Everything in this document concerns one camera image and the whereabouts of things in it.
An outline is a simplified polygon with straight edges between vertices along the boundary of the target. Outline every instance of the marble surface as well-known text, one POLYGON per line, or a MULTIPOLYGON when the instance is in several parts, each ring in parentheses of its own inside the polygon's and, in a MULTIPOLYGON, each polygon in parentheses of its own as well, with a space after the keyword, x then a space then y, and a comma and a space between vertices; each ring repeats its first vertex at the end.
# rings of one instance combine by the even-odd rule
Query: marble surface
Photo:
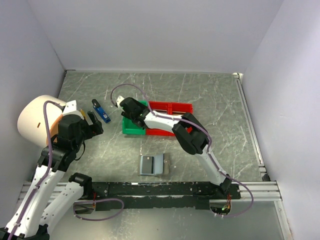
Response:
MULTIPOLYGON (((212 136, 212 149, 220 165, 240 181, 261 181, 236 82, 231 74, 99 73, 68 71, 59 98, 77 100, 84 111, 97 99, 111 118, 102 122, 104 133, 86 141, 86 151, 73 162, 63 179, 75 172, 103 182, 207 181, 198 160, 182 150, 174 137, 122 134, 121 110, 110 102, 111 90, 122 83, 140 86, 150 101, 192 103, 193 114, 212 136), (138 176, 138 157, 169 153, 166 176, 138 176)), ((143 100, 134 87, 123 86, 118 95, 143 100)))
MULTIPOLYGON (((232 203, 238 213, 248 202, 232 203)), ((94 212, 101 219, 118 210, 94 212)), ((273 201, 257 201, 238 217, 214 217, 210 210, 185 208, 125 209, 107 221, 81 221, 68 210, 54 228, 50 240, 284 240, 273 201)))

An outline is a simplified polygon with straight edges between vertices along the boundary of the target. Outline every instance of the blue object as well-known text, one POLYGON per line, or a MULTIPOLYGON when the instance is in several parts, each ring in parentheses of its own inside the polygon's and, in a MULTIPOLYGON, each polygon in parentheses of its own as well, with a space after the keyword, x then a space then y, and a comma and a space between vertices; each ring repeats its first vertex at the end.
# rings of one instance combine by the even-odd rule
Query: blue object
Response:
POLYGON ((111 121, 110 117, 106 114, 105 110, 101 107, 96 99, 92 99, 94 110, 99 114, 103 121, 107 124, 111 121))

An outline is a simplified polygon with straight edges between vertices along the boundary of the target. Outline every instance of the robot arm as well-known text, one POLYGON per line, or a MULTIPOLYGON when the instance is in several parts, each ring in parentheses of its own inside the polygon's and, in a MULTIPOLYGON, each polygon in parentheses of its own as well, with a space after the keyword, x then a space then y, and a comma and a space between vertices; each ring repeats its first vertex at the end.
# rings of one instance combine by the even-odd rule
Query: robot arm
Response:
POLYGON ((195 155, 200 161, 209 181, 219 186, 223 192, 229 188, 231 181, 219 172, 221 171, 226 174, 218 163, 211 147, 208 148, 209 140, 207 135, 193 125, 177 120, 188 120, 204 129, 201 123, 191 113, 188 112, 184 115, 173 116, 153 111, 155 113, 154 115, 145 105, 131 97, 123 98, 119 96, 116 104, 122 108, 123 112, 121 114, 130 119, 138 127, 161 129, 174 133, 183 150, 188 154, 195 155), (214 158, 218 169, 210 159, 209 154, 214 158))
POLYGON ((0 240, 8 239, 9 234, 17 225, 18 217, 24 206, 27 206, 27 209, 12 239, 48 240, 49 234, 73 203, 82 197, 88 197, 92 192, 91 177, 75 173, 61 194, 47 206, 52 192, 69 165, 77 160, 77 152, 81 145, 84 145, 85 140, 103 133, 102 124, 94 113, 89 111, 87 114, 92 121, 91 125, 77 110, 76 101, 66 103, 62 113, 63 117, 58 122, 58 134, 51 139, 53 151, 49 174, 37 188, 36 184, 48 168, 49 148, 45 147, 41 152, 33 181, 21 206, 6 227, 0 229, 0 240), (29 196, 35 190, 34 196, 28 201, 29 196))

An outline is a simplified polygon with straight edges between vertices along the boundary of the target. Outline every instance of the white enclosure wall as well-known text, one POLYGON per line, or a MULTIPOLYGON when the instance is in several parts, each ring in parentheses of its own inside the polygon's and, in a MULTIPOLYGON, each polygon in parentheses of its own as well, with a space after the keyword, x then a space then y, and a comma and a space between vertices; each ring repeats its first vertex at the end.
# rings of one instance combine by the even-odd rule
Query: white enclosure wall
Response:
POLYGON ((283 0, 28 0, 66 69, 244 72, 283 0))
POLYGON ((320 1, 285 0, 244 74, 262 155, 296 240, 320 238, 320 1))
POLYGON ((26 1, 0 1, 0 226, 12 217, 40 149, 20 136, 22 109, 43 94, 57 96, 63 68, 26 1))

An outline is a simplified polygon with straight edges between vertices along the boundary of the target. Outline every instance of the white cylinder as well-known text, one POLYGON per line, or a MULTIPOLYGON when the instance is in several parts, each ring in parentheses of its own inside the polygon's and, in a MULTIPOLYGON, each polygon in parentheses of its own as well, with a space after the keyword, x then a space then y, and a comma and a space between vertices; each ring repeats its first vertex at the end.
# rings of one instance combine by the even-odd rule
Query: white cylinder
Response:
MULTIPOLYGON (((66 102, 49 95, 42 95, 31 101, 21 112, 18 118, 19 133, 34 144, 45 148, 48 145, 47 131, 44 117, 45 101, 53 101, 61 106, 65 106, 66 102)), ((62 111, 53 104, 46 105, 46 113, 50 128, 50 136, 58 133, 58 122, 62 118, 62 111)))

